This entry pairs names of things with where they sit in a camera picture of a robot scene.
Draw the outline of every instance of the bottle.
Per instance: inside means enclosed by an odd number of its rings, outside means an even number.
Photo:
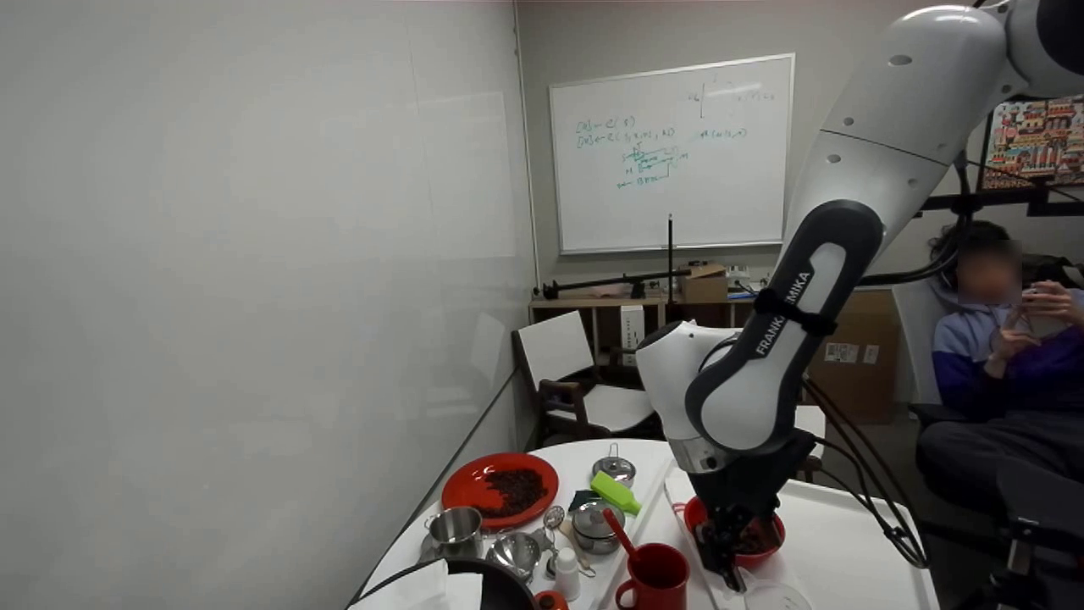
[[[554,591],[561,591],[570,601],[575,601],[575,594],[578,594],[578,555],[570,546],[554,550],[553,580],[554,580]]]

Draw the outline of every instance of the plate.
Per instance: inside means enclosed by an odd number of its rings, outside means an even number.
[[[441,506],[470,506],[482,512],[482,530],[519,530],[538,517],[554,498],[554,470],[536,455],[488,455],[457,469]]]

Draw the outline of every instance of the green object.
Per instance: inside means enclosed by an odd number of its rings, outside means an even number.
[[[593,487],[606,506],[613,506],[617,512],[624,512],[624,514],[641,514],[637,496],[633,496],[624,481],[608,479],[606,470],[597,470],[597,475],[589,479],[589,487]]]

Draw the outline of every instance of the red bowl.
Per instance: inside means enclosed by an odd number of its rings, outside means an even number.
[[[698,534],[698,530],[705,524],[705,517],[707,517],[705,501],[701,501],[701,498],[689,498],[689,501],[683,506],[683,524],[688,524],[688,533]],[[738,540],[758,540],[758,517],[751,517],[751,522],[741,530]],[[735,566],[756,573],[758,566],[766,566],[766,562],[780,551],[782,540],[786,540],[786,524],[782,524],[780,514],[773,514],[773,550],[756,550],[756,551],[735,550]]]

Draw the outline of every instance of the cardboard box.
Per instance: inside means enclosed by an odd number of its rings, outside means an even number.
[[[894,417],[901,320],[887,289],[860,289],[809,364],[809,381],[853,420]]]
[[[723,295],[721,263],[689,263],[689,272],[679,279],[679,301],[721,301]]]

